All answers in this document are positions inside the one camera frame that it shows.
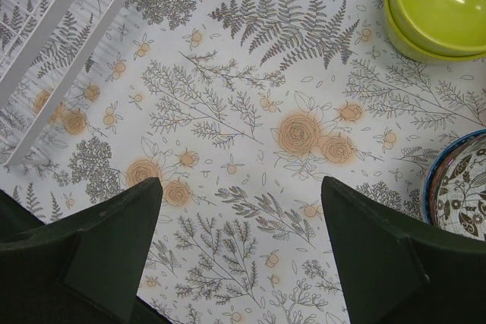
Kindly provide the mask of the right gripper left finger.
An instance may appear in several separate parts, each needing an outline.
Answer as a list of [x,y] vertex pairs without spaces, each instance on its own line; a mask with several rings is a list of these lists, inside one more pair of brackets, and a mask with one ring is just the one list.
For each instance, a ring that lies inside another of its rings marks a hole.
[[163,189],[147,178],[49,224],[1,195],[3,323],[163,323],[137,296]]

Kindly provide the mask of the red floral pattern bowl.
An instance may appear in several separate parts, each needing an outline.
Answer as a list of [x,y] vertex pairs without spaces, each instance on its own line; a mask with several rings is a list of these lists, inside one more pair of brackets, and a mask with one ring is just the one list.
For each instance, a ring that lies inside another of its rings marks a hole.
[[485,135],[456,149],[440,165],[428,202],[432,225],[485,240]]

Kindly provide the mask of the red diamond pattern bowl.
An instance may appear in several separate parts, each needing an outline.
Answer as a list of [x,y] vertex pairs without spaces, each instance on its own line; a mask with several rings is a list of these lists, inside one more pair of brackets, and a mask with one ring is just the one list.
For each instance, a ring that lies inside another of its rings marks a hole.
[[471,140],[475,140],[476,138],[483,135],[485,135],[485,129],[474,131],[466,134],[463,137],[460,137],[459,139],[448,145],[445,149],[443,149],[427,170],[424,177],[423,187],[421,189],[421,195],[419,198],[421,204],[421,215],[427,224],[432,224],[431,208],[428,201],[433,186],[434,176],[439,169],[439,166],[447,159],[449,155],[453,153],[453,151],[455,151],[456,149],[460,149],[463,145],[467,144]]

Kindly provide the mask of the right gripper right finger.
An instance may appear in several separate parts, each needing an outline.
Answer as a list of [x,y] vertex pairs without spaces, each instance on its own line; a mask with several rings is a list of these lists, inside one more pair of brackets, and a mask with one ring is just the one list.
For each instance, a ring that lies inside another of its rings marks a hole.
[[333,177],[321,185],[352,323],[483,323],[485,243],[377,203]]

